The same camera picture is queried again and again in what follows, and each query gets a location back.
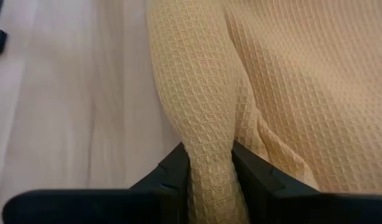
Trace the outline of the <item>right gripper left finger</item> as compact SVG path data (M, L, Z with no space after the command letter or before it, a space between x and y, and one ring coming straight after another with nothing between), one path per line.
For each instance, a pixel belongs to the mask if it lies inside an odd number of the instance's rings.
M147 199L144 215L152 223L189 222L188 187L190 160L182 143L178 144L156 168L130 187Z

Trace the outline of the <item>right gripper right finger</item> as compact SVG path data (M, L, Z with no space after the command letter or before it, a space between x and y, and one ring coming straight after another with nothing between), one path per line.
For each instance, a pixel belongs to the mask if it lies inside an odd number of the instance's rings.
M297 201L320 192L279 170L238 141L232 161L251 223L292 223L300 209Z

